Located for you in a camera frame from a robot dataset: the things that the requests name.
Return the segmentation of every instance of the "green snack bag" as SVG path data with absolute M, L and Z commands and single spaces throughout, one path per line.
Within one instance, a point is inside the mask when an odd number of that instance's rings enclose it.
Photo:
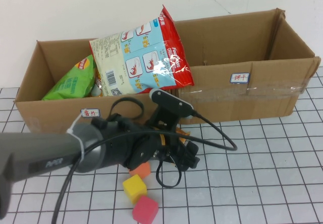
M 77 63 L 42 100 L 84 98 L 91 92 L 95 79 L 95 62 L 90 55 Z

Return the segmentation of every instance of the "red snack bag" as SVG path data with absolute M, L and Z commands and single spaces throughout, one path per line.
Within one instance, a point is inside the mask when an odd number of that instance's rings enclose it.
M 134 30 L 90 41 L 104 96 L 194 85 L 173 19 L 160 16 Z

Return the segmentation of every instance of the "white wall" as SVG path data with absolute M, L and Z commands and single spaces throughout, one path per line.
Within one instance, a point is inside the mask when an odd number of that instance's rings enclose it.
M 117 33 L 156 18 L 162 4 L 174 20 L 279 7 L 323 57 L 323 0 L 0 0 L 0 88 L 20 86 L 36 40 Z

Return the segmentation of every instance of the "foam block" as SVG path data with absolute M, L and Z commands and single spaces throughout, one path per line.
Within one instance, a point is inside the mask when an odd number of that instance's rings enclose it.
M 149 164 L 149 162 L 142 163 L 141 165 L 139 165 L 138 168 L 130 171 L 129 173 L 131 176 L 139 175 L 139 177 L 143 180 L 151 173 L 150 172 L 150 164 Z
M 158 212 L 158 203 L 147 196 L 142 196 L 132 210 L 134 220 L 141 224 L 151 224 Z
M 134 175 L 123 181 L 122 185 L 132 204 L 136 204 L 141 196 L 147 195 L 147 187 L 139 175 Z

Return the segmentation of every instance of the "yellow cube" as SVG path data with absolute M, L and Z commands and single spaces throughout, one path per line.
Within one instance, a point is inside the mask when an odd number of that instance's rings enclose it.
M 125 180 L 122 185 L 123 190 L 131 200 L 132 204 L 136 204 L 141 196 L 147 195 L 147 186 L 139 177 L 139 175 L 134 175 L 131 178 Z

